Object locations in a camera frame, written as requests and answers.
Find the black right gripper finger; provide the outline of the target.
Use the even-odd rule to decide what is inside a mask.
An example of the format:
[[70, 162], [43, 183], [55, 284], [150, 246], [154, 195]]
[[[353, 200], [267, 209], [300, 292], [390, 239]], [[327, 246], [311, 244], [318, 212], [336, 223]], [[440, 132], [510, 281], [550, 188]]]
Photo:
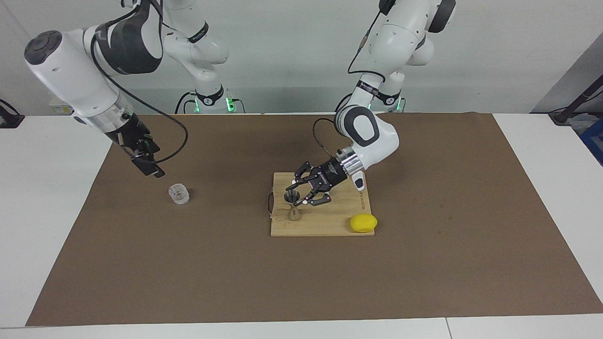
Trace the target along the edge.
[[164, 170], [154, 161], [145, 160], [142, 157], [132, 157], [131, 162], [145, 175], [161, 178], [164, 176]]
[[134, 147], [134, 163], [156, 163], [155, 153], [160, 147], [154, 141], [137, 141]]

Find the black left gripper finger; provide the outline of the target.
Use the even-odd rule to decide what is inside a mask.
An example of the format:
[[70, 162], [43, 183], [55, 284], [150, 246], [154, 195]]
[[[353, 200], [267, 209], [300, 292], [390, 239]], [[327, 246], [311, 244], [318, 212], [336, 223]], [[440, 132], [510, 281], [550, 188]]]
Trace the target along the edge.
[[299, 198], [294, 205], [306, 205], [309, 204], [311, 206], [318, 206], [332, 201], [330, 197], [330, 189], [331, 186], [316, 186], [311, 187], [310, 191], [305, 196]]
[[293, 185], [309, 185], [319, 184], [319, 167], [314, 167], [309, 161], [302, 164], [293, 175]]

